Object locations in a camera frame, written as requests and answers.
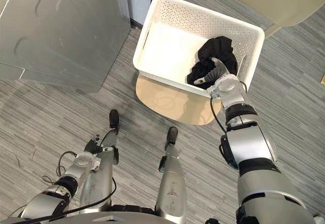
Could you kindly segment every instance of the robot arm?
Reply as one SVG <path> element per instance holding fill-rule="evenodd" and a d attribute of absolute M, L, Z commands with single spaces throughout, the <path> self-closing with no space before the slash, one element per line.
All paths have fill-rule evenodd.
<path fill-rule="evenodd" d="M 208 93 L 221 99 L 226 117 L 220 152 L 239 169 L 237 223 L 315 223 L 291 181 L 275 166 L 275 144 L 243 84 L 226 74 Z"/>
<path fill-rule="evenodd" d="M 95 163 L 90 152 L 77 155 L 73 164 L 51 186 L 36 195 L 21 213 L 21 218 L 37 218 L 66 211 L 69 203 Z"/>

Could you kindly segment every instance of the white laundry basket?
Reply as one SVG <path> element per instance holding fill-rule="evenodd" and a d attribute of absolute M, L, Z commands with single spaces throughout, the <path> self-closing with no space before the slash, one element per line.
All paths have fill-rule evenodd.
<path fill-rule="evenodd" d="M 261 28 L 183 0 L 152 0 L 133 64 L 140 74 L 209 97 L 186 83 L 197 51 L 210 38 L 233 40 L 238 78 L 249 87 L 264 41 Z"/>

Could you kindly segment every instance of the gray cabinet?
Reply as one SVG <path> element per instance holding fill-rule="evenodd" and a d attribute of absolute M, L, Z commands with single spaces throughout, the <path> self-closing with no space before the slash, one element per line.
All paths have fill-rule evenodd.
<path fill-rule="evenodd" d="M 23 70 L 21 79 L 99 89 L 130 30 L 127 0 L 6 0 L 2 7 L 0 63 Z"/>

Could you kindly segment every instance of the black cable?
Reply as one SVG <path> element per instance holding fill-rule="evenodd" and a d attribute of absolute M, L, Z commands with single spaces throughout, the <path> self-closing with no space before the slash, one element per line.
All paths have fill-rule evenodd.
<path fill-rule="evenodd" d="M 57 163 L 56 170 L 55 170 L 55 171 L 56 171 L 56 175 L 57 175 L 58 177 L 62 176 L 61 169 L 63 169 L 64 172 L 66 171 L 66 168 L 65 168 L 64 166 L 61 166 L 61 160 L 62 160 L 62 157 L 65 156 L 66 154 L 71 154 L 71 155 L 73 155 L 74 157 L 77 157 L 77 154 L 74 153 L 73 151 L 66 151 L 66 152 L 64 152 L 64 153 L 60 156 L 59 161 L 58 161 L 58 163 Z M 43 180 L 44 182 L 51 183 L 51 184 L 54 184 L 54 183 L 55 183 L 55 182 L 52 181 L 52 179 L 51 179 L 49 176 L 47 176 L 47 175 L 43 175 L 43 176 L 42 176 L 42 180 Z"/>
<path fill-rule="evenodd" d="M 244 86 L 245 86 L 245 91 L 246 91 L 246 93 L 247 93 L 247 85 L 246 85 L 246 83 L 245 82 L 243 82 L 243 81 L 239 81 L 239 82 L 241 82 L 242 84 L 244 84 Z"/>
<path fill-rule="evenodd" d="M 57 218 L 59 218 L 61 216 L 68 215 L 68 214 L 71 214 L 73 212 L 77 212 L 77 211 L 84 210 L 84 209 L 93 207 L 95 205 L 98 205 L 98 204 L 104 202 L 105 200 L 108 200 L 115 193 L 115 191 L 116 191 L 116 182 L 114 180 L 114 177 L 112 177 L 112 180 L 113 180 L 113 183 L 114 183 L 114 186 L 115 186 L 114 187 L 114 190 L 107 197 L 103 198 L 102 200 L 99 200 L 99 201 L 97 201 L 95 203 L 92 203 L 92 204 L 89 204 L 89 205 L 85 205 L 85 206 L 82 206 L 82 207 L 79 207 L 79 208 L 76 208 L 76 209 L 72 209 L 72 210 L 68 210 L 68 211 L 62 212 L 61 214 L 43 216 L 43 217 L 39 217 L 39 218 L 35 218 L 35 219 L 30 219 L 30 220 L 24 220 L 24 221 L 20 221 L 20 222 L 15 222 L 13 224 L 32 224 L 32 223 L 41 222 L 41 221 L 44 221 L 44 220 L 57 219 Z"/>
<path fill-rule="evenodd" d="M 13 212 L 8 216 L 8 218 L 10 218 L 13 214 L 16 213 L 17 210 L 19 210 L 19 209 L 21 209 L 21 208 L 23 208 L 23 207 L 26 207 L 26 205 L 20 206 L 19 208 L 17 208 L 16 210 L 14 210 L 14 211 L 13 211 Z"/>
<path fill-rule="evenodd" d="M 112 129 L 112 130 L 108 131 L 108 133 L 106 133 L 106 135 L 103 137 L 103 139 L 102 139 L 102 141 L 101 141 L 100 147 L 101 147 L 103 141 L 106 139 L 106 137 L 107 137 L 107 136 L 109 135 L 109 133 L 112 132 L 112 131 L 115 131 L 115 129 Z"/>
<path fill-rule="evenodd" d="M 56 174 L 57 174 L 58 177 L 60 177 L 60 176 L 62 175 L 62 174 L 61 174 L 61 159 L 62 159 L 62 157 L 65 156 L 66 154 L 72 154 L 74 157 L 77 157 L 77 154 L 74 153 L 74 152 L 72 152 L 72 151 L 66 151 L 66 152 L 64 152 L 64 153 L 60 156 L 59 161 L 58 161 L 58 163 L 57 163 L 57 168 L 56 168 Z"/>
<path fill-rule="evenodd" d="M 216 115 L 215 112 L 214 112 L 213 105 L 212 105 L 212 97 L 211 97 L 211 99 L 210 99 L 210 106 L 211 106 L 211 110 L 212 110 L 212 114 L 213 114 L 213 116 L 214 116 L 214 119 L 218 122 L 219 127 L 220 127 L 220 128 L 222 129 L 222 131 L 226 134 L 226 130 L 223 128 L 223 126 L 221 125 L 220 121 L 219 121 L 218 118 L 217 118 L 217 115 Z"/>

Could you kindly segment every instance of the gray carpet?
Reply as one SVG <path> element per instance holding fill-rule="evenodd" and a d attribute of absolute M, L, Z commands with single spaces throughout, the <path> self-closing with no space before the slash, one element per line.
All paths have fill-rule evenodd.
<path fill-rule="evenodd" d="M 234 0 L 187 0 L 267 27 L 261 15 Z M 271 129 L 281 168 L 308 209 L 325 215 L 325 7 L 286 27 L 264 43 L 249 94 Z M 42 175 L 56 179 L 61 153 L 81 152 L 94 134 L 109 129 L 111 109 L 120 113 L 120 163 L 114 204 L 154 207 L 161 175 L 157 168 L 170 126 L 188 199 L 187 223 L 216 217 L 235 223 L 238 173 L 217 150 L 221 130 L 181 124 L 146 108 L 135 95 L 138 72 L 132 57 L 140 31 L 132 30 L 99 92 L 32 81 L 0 81 L 0 219 L 46 188 Z M 71 158 L 63 165 L 71 163 Z"/>

